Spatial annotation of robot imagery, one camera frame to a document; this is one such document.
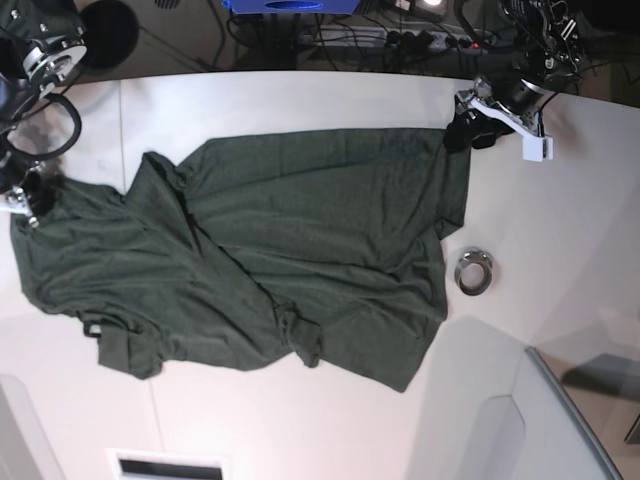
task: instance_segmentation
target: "cable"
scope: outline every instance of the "cable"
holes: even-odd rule
[[[374,20],[373,18],[369,18],[366,15],[362,15],[362,18],[364,18],[368,22],[371,22],[371,23],[373,23],[375,25],[378,25],[379,27],[382,27],[382,29],[385,31],[385,33],[389,34],[389,29],[387,27],[385,27],[384,24],[379,22],[378,20]]]
[[[264,23],[261,23],[260,21],[257,22],[256,24],[256,20],[254,18],[249,18],[248,15],[244,15],[242,18],[238,18],[234,13],[233,10],[229,10],[229,20],[227,21],[227,25],[229,23],[234,24],[236,27],[241,28],[244,25],[251,25],[251,28],[253,29],[255,35],[256,35],[256,39],[257,39],[257,46],[259,46],[262,50],[264,50],[264,42],[265,42],[265,32],[264,32]],[[236,35],[233,34],[233,32],[230,30],[230,28],[227,28],[227,32],[229,33],[229,35],[231,35],[231,38],[233,38],[234,40],[236,40],[236,42],[238,42],[238,37]]]
[[[384,18],[386,20],[389,20],[390,22],[393,22],[396,25],[400,25],[400,18],[391,17],[390,15],[388,15],[389,12],[385,13],[384,10],[379,10],[376,13],[378,15],[380,15],[382,18]],[[393,9],[392,13],[397,14],[397,10]],[[411,18],[418,18],[420,20],[419,21],[415,21],[415,22],[403,20],[404,25],[424,26],[425,23],[432,23],[433,22],[432,20],[425,20],[425,19],[422,19],[421,17],[416,17],[416,16],[411,16]],[[442,25],[443,27],[446,27],[446,28],[448,28],[450,30],[459,30],[460,34],[464,34],[465,33],[464,29],[462,27],[460,27],[459,25],[451,25],[450,23],[442,23],[442,22],[439,22],[439,25]]]
[[[80,79],[80,77],[82,77],[82,75],[84,74],[85,70],[86,70],[86,65],[83,65],[82,68],[80,69],[80,72],[76,76],[76,78],[74,78],[58,95],[66,94],[71,89],[71,87],[73,87],[76,84],[76,82]],[[5,133],[7,133],[9,131],[14,130],[15,128],[17,128],[23,122],[26,122],[30,118],[36,116],[37,114],[39,114],[40,112],[45,110],[52,103],[54,103],[54,102],[48,100],[47,103],[45,103],[44,105],[36,108],[35,110],[33,110],[31,112],[26,113],[25,115],[20,117],[19,120],[15,121],[15,122],[11,123],[9,126],[5,127],[5,129],[0,132],[0,135],[4,135]]]
[[[598,68],[600,68],[600,67],[606,67],[607,65],[614,65],[614,64],[618,64],[618,63],[622,63],[622,64],[624,64],[624,62],[618,62],[618,61],[611,61],[611,62],[599,63],[599,64],[596,64],[596,65],[591,65],[591,66],[589,66],[589,67],[587,67],[587,68],[583,68],[582,70],[580,70],[579,72],[577,72],[577,73],[575,74],[575,76],[580,76],[581,74],[583,74],[583,73],[585,73],[585,72],[588,72],[589,70],[594,70],[594,71],[595,71],[596,69],[598,69]],[[568,87],[568,86],[569,86],[569,85],[571,85],[571,84],[576,84],[578,81],[579,81],[579,79],[578,79],[578,80],[573,80],[573,81],[569,81],[569,82],[567,82],[567,83],[562,87],[562,90],[558,90],[557,92],[554,92],[554,93],[553,93],[549,98],[547,98],[547,99],[544,101],[544,103],[543,103],[542,105],[540,105],[540,108],[538,108],[538,110],[537,110],[537,112],[536,112],[536,113],[537,113],[537,115],[538,115],[538,122],[539,122],[539,124],[540,124],[540,133],[541,133],[542,135],[544,135],[543,111],[544,111],[545,107],[546,107],[547,105],[549,105],[549,104],[550,104],[550,103],[551,103],[551,102],[552,102],[552,101],[553,101],[553,100],[554,100],[558,95],[560,95],[560,93],[562,93],[562,92],[566,89],[566,87]]]
[[[411,65],[415,65],[416,63],[426,62],[426,61],[431,60],[433,58],[437,58],[437,57],[439,57],[441,55],[445,55],[445,54],[449,53],[450,51],[451,51],[451,47],[447,48],[446,50],[441,50],[440,52],[432,53],[431,55],[427,55],[425,57],[420,57],[420,58],[414,59],[411,62],[408,62],[407,65],[411,66]]]
[[[376,35],[358,35],[358,38],[360,40],[364,39],[364,38],[373,38],[375,40],[380,40],[380,37],[376,36]],[[331,43],[331,42],[335,42],[337,40],[346,40],[346,39],[350,39],[353,40],[353,35],[344,35],[343,37],[335,37],[335,38],[325,38],[325,43]]]
[[[627,77],[627,83],[629,86],[633,86],[636,83],[640,82],[640,75],[638,75],[633,80],[631,79],[631,74],[629,73],[629,69],[627,68],[627,65],[625,63],[622,64],[622,68],[624,69],[624,75],[625,77]]]
[[[508,30],[513,30],[514,28],[515,28],[515,26],[514,26],[514,25],[505,25],[505,26],[504,26],[504,27],[502,27],[502,28],[498,28],[498,29],[496,29],[496,30],[492,30],[491,32],[488,32],[488,33],[490,33],[491,35],[490,35],[489,37],[487,37],[487,41],[488,41],[491,37],[495,37],[497,40],[503,40],[502,35],[500,35],[500,34],[501,34],[501,33],[503,33],[503,32],[506,32],[506,31],[508,31]]]
[[[156,42],[161,43],[162,45],[164,45],[165,47],[167,47],[170,50],[173,50],[174,52],[176,52],[178,55],[180,55],[182,58],[193,62],[195,64],[197,64],[201,70],[194,70],[192,67],[185,65],[183,62],[180,62],[178,59],[176,59],[174,56],[169,55],[167,52],[165,52],[164,50],[160,50],[159,48],[157,48],[154,45],[151,45],[150,43],[146,43],[147,45],[149,45],[151,48],[154,48],[157,52],[162,53],[163,55],[168,55],[172,60],[180,63],[180,65],[182,65],[183,67],[185,67],[187,70],[193,71],[193,72],[198,72],[198,73],[202,73],[203,71],[207,72],[207,71],[211,71],[211,68],[209,67],[209,65],[206,64],[206,62],[204,60],[202,60],[201,58],[194,58],[191,57],[189,55],[187,55],[186,53],[184,53],[182,50],[180,50],[179,48],[175,47],[174,45],[171,45],[169,42],[167,42],[165,39],[163,39],[162,37],[160,37],[159,35],[156,35],[155,33],[153,33],[151,30],[149,30],[148,28],[140,25],[139,30],[145,34],[147,34],[149,37],[151,37],[152,39],[154,39]]]
[[[542,43],[533,33],[531,33],[531,31],[529,30],[529,27],[527,25],[525,25],[524,23],[522,23],[520,21],[520,19],[517,17],[517,15],[513,16],[513,20],[518,24],[518,26],[524,30],[524,32],[527,34],[527,36],[534,41],[534,43],[536,43],[538,45],[538,47],[540,47],[543,51],[545,51],[546,53],[548,53],[549,55],[551,55],[553,58],[555,58],[556,60],[560,60],[558,57],[556,57],[554,54],[552,54],[551,52],[549,52],[547,46]]]
[[[216,21],[216,24],[218,25],[218,31],[220,32],[220,44],[218,45],[218,50],[216,51],[216,54],[213,57],[213,63],[211,64],[211,67],[219,68],[218,62],[220,61],[220,56],[222,55],[224,46],[227,43],[227,35],[224,31],[224,25],[222,24],[222,19],[220,18],[220,15],[218,14],[218,11],[216,10],[216,7],[213,4],[212,0],[206,0],[206,2],[207,2],[207,5],[209,6],[209,10],[211,10],[211,13],[213,14],[213,18]]]
[[[453,45],[455,46],[458,52],[458,69],[460,70],[461,74],[466,75],[466,71],[465,71],[466,69],[463,68],[462,66],[462,50],[460,50],[460,42],[458,41],[458,39],[449,30],[447,30],[445,27],[443,27],[439,23],[432,22],[432,21],[429,21],[429,23],[432,24],[437,29],[441,30],[445,35],[447,35],[452,40]]]
[[[82,119],[80,118],[80,114],[78,113],[78,110],[76,110],[76,107],[73,106],[73,103],[71,103],[64,95],[59,93],[50,93],[45,98],[49,100],[49,105],[52,103],[58,103],[60,106],[64,107],[67,113],[69,113],[71,120],[73,120],[73,133],[61,147],[56,148],[52,152],[38,154],[27,153],[16,148],[9,141],[8,133],[0,136],[0,145],[2,145],[7,152],[28,162],[46,162],[53,160],[54,158],[58,158],[76,144],[78,138],[80,138],[80,134],[82,133]]]
[[[482,6],[482,31],[485,32],[487,29],[487,9],[484,8],[484,5]],[[480,49],[480,60],[482,60],[482,56],[484,55],[484,48]],[[478,75],[480,73],[480,65],[479,62],[480,60],[478,60],[478,57],[473,57],[474,62],[475,62],[475,66],[476,66],[476,71],[474,76]]]
[[[238,38],[238,36],[233,33],[233,31],[231,30],[231,24],[234,25],[238,25],[236,22],[233,21],[232,17],[227,18],[227,21],[225,22],[225,26],[227,27],[227,33],[229,34],[229,36],[231,38],[233,38],[235,40],[236,43],[242,45],[245,48],[258,48],[261,45],[261,42],[258,41],[258,43],[256,45],[249,45],[248,43],[245,43],[244,41],[240,40],[240,38]]]
[[[324,43],[324,38],[322,36],[322,26],[320,25],[320,19],[318,18],[318,14],[314,14],[314,18],[316,19],[316,26],[318,27],[318,37],[320,38],[320,44],[322,45],[322,51],[324,52],[324,56],[326,57],[327,61],[331,64],[331,66],[333,67],[333,69],[338,72],[338,67],[336,66],[336,64],[333,62],[333,59],[331,58],[331,56],[329,55],[329,51],[327,50],[327,45]]]
[[[358,37],[356,35],[356,31],[351,28],[350,25],[347,25],[346,23],[340,23],[340,22],[336,22],[335,19],[333,20],[334,24],[336,25],[340,25],[341,27],[347,28],[349,29],[349,31],[351,32],[351,34],[353,35],[353,42],[356,44],[356,49],[358,50],[358,53],[360,54],[360,56],[363,59],[368,59],[369,55],[367,54],[367,52],[365,52],[364,50],[362,50],[362,48],[360,48],[360,44],[358,43]]]
[[[454,0],[453,2],[453,12],[455,14],[456,20],[460,23],[460,26],[464,29],[465,33],[477,43],[480,47],[487,51],[491,52],[501,52],[501,53],[511,53],[514,50],[513,45],[506,45],[502,47],[498,47],[496,45],[490,44],[484,37],[481,37],[476,33],[471,24],[467,21],[464,16],[464,4],[467,3],[467,0]]]

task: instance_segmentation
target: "white table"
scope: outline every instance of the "white table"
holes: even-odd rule
[[[64,165],[71,177],[124,192],[143,152],[178,163],[211,137],[444,128],[466,85],[261,72],[77,86],[70,97],[85,129]],[[54,135],[69,131],[53,109],[47,122]],[[470,298],[449,268],[450,325],[441,333],[477,319],[579,364],[640,345],[640,111],[562,95],[545,122],[556,141],[552,163],[522,161],[517,136],[473,153],[466,226],[444,241],[445,258],[452,267],[462,248],[480,246],[498,271],[488,292]],[[97,348],[76,321],[46,317],[21,297],[7,224],[0,216],[0,374],[26,385],[68,480],[113,478],[105,447],[220,456],[232,480],[404,480],[418,478],[416,468],[422,478],[454,478],[447,465],[459,461],[464,433],[425,431],[421,420],[451,404],[438,397],[435,354],[404,394],[325,363],[306,369],[295,356],[250,373],[169,362],[139,382],[97,366]],[[473,361],[464,352],[458,359]],[[456,414],[464,430],[470,413]]]

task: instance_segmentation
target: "floor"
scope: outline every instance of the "floor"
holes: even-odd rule
[[[76,3],[82,9],[93,1],[76,0]],[[244,42],[249,46],[252,46],[251,43],[254,41],[250,38],[252,32],[238,31],[237,27],[230,23],[229,12],[217,0],[211,2],[211,5],[215,7],[217,18],[208,1],[204,0],[197,2],[179,0],[173,9],[162,9],[151,0],[123,1],[134,10],[140,23],[141,29],[137,47],[119,67],[110,72],[101,72],[99,75],[85,73],[80,83],[203,71],[241,70],[247,68],[243,66],[243,61],[246,63],[246,59],[250,58],[248,55],[260,56],[259,51],[249,49],[233,38],[232,34],[234,36],[244,34]],[[470,18],[473,18],[473,15],[479,15],[478,11],[474,12],[473,4],[470,4],[469,10]],[[331,21],[330,17],[332,16],[326,16],[325,23]],[[393,14],[381,16],[372,13],[369,15],[369,18],[381,22],[387,28],[394,26],[397,28],[398,25],[394,25],[393,18],[389,17],[393,17]],[[451,17],[452,15],[447,14],[443,23],[449,28],[457,28],[455,19]],[[312,21],[311,16],[307,17],[307,22]],[[342,19],[342,21],[350,24],[373,25],[371,21],[361,17]],[[413,22],[415,20],[405,18],[403,25],[411,24],[413,28],[428,27],[426,23],[414,25]],[[220,25],[226,24],[228,27],[220,28]],[[457,65],[455,56],[452,56],[450,60],[453,65]],[[354,65],[341,62],[338,59],[334,59],[333,63],[340,70],[355,70],[356,68]],[[461,73],[456,74],[455,69],[453,73],[451,69],[438,72],[439,64],[431,65],[431,67],[434,70],[427,71],[427,74],[459,78],[465,76]],[[263,68],[268,67],[253,67],[253,69]],[[319,52],[318,49],[311,49],[299,56],[298,69],[333,70],[334,67],[324,59],[322,52]],[[585,97],[640,106],[640,82],[635,80],[640,78],[640,68],[637,65],[628,64],[626,69],[625,72],[625,68],[614,65],[588,72],[579,89],[569,93],[579,93]],[[421,72],[414,70],[411,73],[420,74]]]

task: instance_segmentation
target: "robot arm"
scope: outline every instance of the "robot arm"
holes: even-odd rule
[[[62,155],[80,136],[78,112],[52,91],[85,55],[83,33],[72,0],[5,0],[0,6],[0,210],[25,215],[32,226],[46,204],[40,181],[44,163]],[[21,152],[9,133],[41,100],[64,107],[74,133],[54,152]]]
[[[464,18],[469,0],[455,0],[455,14],[467,34],[490,52],[494,47],[477,38]],[[551,89],[579,78],[585,62],[576,18],[579,3],[552,0],[500,0],[514,24],[515,69],[502,78],[478,77],[473,88],[456,95],[456,114],[447,128],[445,146],[459,151],[488,148],[498,137],[517,132],[523,138],[523,158],[553,159],[553,139],[544,133],[541,103]]]

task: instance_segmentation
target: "vent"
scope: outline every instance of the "vent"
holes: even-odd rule
[[[155,0],[156,7],[162,8],[163,10],[173,10],[178,5],[180,5],[180,0]]]
[[[216,467],[194,467],[138,460],[120,460],[122,478],[145,478],[149,480],[223,480],[222,469]]]
[[[378,8],[378,0],[361,0],[353,12],[353,15],[366,15]]]

